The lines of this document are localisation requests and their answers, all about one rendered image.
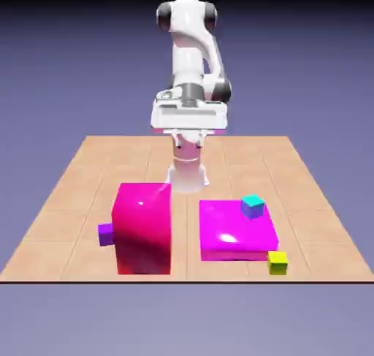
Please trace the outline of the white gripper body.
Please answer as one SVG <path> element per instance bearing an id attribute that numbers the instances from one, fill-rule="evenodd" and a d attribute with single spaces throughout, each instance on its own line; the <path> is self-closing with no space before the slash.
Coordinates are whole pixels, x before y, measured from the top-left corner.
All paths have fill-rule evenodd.
<path id="1" fill-rule="evenodd" d="M 184 107 L 180 99 L 155 100 L 150 125 L 157 130 L 208 130 L 227 128 L 228 107 L 224 103 L 198 101 L 196 107 Z"/>

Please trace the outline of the small cyan cube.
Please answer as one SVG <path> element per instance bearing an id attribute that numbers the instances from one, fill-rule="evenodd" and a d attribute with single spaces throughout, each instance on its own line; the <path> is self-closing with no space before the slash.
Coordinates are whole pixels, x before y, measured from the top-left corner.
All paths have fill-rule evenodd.
<path id="1" fill-rule="evenodd" d="M 264 212 L 265 202 L 256 194 L 243 196 L 240 200 L 241 212 L 249 219 L 261 217 Z"/>

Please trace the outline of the small purple cube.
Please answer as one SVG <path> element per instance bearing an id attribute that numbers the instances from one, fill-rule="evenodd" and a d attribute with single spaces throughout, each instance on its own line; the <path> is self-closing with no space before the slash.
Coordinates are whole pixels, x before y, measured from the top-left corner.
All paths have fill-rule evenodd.
<path id="1" fill-rule="evenodd" d="M 101 247 L 110 246 L 114 244 L 114 233 L 112 223 L 105 223 L 98 225 L 99 245 Z"/>

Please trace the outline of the small yellow cube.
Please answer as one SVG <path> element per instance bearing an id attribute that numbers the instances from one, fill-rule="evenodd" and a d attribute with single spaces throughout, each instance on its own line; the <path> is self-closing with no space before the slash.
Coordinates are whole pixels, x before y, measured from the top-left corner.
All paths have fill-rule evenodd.
<path id="1" fill-rule="evenodd" d="M 270 275 L 286 275 L 289 266 L 286 253 L 284 251 L 269 251 L 267 265 Z"/>

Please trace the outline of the large pink box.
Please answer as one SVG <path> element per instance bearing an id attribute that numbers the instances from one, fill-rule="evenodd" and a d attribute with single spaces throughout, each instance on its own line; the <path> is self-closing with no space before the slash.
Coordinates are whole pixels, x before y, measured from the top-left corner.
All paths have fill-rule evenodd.
<path id="1" fill-rule="evenodd" d="M 112 208 L 119 274 L 170 274 L 171 186 L 122 183 Z"/>

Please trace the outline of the large magenta box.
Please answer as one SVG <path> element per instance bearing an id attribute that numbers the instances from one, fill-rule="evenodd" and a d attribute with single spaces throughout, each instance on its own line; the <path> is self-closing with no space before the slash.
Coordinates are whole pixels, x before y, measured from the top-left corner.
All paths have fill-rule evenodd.
<path id="1" fill-rule="evenodd" d="M 199 202 L 203 261 L 265 261 L 269 251 L 278 249 L 278 236 L 266 203 L 263 215 L 249 220 L 241 212 L 240 200 Z"/>

